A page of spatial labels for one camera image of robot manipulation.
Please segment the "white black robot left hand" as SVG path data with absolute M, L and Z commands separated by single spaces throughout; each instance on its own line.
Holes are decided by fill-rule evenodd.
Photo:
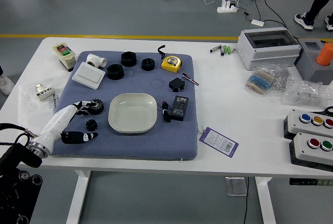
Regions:
M 88 110 L 95 106 L 97 103 L 94 101 L 79 101 L 61 109 L 46 124 L 42 133 L 29 142 L 27 148 L 43 159 L 52 153 L 56 140 L 60 139 L 65 144 L 82 144 L 96 138 L 97 132 L 65 131 L 75 115 L 88 115 Z

